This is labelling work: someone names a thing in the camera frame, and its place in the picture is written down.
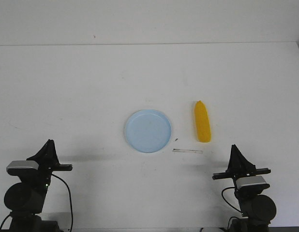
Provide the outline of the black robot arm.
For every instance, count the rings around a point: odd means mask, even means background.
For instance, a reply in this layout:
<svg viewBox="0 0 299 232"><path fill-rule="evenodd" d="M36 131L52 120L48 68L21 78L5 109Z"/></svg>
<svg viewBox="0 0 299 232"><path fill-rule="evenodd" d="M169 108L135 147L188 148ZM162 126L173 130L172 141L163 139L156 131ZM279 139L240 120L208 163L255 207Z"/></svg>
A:
<svg viewBox="0 0 299 232"><path fill-rule="evenodd" d="M6 167L10 176L17 176L20 182L8 188L4 195L4 204L11 210L0 225L0 230L7 220L12 218L8 232L60 232L56 220L43 220L39 214L43 210L46 194L54 177L60 180L68 190L71 213L71 232L74 224L71 190L68 184L54 172L69 172L71 164L61 164L51 139L33 156L26 160L13 160Z"/></svg>
<svg viewBox="0 0 299 232"><path fill-rule="evenodd" d="M223 173L214 173L213 180L229 179L233 181L232 187L221 191L223 200L241 214L241 218L231 216L224 232L268 232L269 224L277 213L275 202L262 192L270 187L263 176L271 173L269 168L256 168L240 152L236 145L231 146L230 159L227 170ZM239 209L230 204L224 192L234 190L234 196L238 200Z"/></svg>

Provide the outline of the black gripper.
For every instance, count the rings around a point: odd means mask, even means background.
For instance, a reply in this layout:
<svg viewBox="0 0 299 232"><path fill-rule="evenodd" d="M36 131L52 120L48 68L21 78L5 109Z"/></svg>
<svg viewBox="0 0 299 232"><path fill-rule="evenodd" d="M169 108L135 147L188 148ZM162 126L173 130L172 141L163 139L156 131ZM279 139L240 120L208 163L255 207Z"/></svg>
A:
<svg viewBox="0 0 299 232"><path fill-rule="evenodd" d="M38 191L47 191L53 172L69 172L71 164L60 164L54 140L48 139L43 147L33 156L26 159L33 174L30 174L28 183Z"/></svg>
<svg viewBox="0 0 299 232"><path fill-rule="evenodd" d="M250 163L240 152L236 145L231 146L230 159L227 170L222 173L214 173L213 180L220 179L239 179L248 176L257 176L263 174L270 174L271 169L261 168L256 169L256 166Z"/></svg>

